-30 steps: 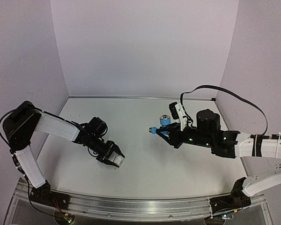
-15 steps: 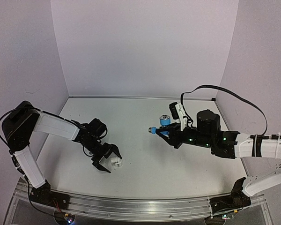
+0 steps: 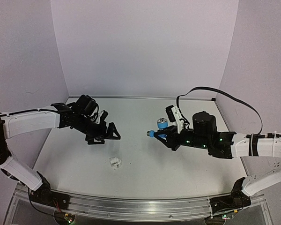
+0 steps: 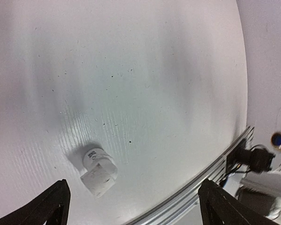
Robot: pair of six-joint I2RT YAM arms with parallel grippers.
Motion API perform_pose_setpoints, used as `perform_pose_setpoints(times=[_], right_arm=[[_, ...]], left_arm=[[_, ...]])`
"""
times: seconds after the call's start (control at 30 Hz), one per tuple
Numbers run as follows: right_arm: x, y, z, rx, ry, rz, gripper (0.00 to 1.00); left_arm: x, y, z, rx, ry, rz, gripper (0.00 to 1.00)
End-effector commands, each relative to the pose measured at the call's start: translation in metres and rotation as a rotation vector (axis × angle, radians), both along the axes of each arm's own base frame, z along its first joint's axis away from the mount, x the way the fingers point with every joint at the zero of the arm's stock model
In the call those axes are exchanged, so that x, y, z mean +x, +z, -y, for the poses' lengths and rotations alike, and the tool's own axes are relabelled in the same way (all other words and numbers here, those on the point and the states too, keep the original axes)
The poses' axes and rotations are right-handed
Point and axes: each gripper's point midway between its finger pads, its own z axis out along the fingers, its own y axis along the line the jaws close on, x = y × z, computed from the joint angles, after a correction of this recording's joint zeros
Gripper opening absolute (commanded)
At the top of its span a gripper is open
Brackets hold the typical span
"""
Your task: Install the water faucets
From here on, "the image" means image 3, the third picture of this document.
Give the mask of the white plastic pipe fitting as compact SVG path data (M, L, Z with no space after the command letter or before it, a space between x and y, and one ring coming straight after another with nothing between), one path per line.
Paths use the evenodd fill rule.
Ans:
M118 157L109 158L109 162L111 167L113 167L114 169L120 168L122 166L122 161Z

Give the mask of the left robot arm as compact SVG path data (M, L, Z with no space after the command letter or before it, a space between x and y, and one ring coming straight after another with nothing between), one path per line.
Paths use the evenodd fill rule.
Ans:
M85 135L88 145L104 144L105 140L121 138L113 122L106 123L108 112L99 111L98 103L88 95L76 102L54 103L47 108L37 108L12 113L0 113L0 170L30 189L34 202L49 205L56 203L56 192L39 172L16 158L7 145L12 137L43 129L75 129Z

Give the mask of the blue water faucet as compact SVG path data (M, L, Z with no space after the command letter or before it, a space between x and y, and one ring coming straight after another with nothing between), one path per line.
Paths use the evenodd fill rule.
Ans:
M150 138L154 137L154 133L157 131L162 131L168 127L168 120L166 118L159 118L157 121L157 130L149 130L147 131L146 135Z

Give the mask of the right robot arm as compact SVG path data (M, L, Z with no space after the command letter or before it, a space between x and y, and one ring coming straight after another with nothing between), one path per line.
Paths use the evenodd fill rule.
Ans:
M176 151L180 146L207 150L210 156L220 159L241 157L275 157L281 158L281 133L241 134L236 132L219 132L215 116L202 111L193 115L191 129L182 127L181 123L167 125L161 118L157 122L157 131L148 131L147 136L156 138L167 148ZM212 213L225 210L238 210L250 206L251 196L257 192L281 182L281 166L257 177L255 175L238 179L231 193L209 200Z

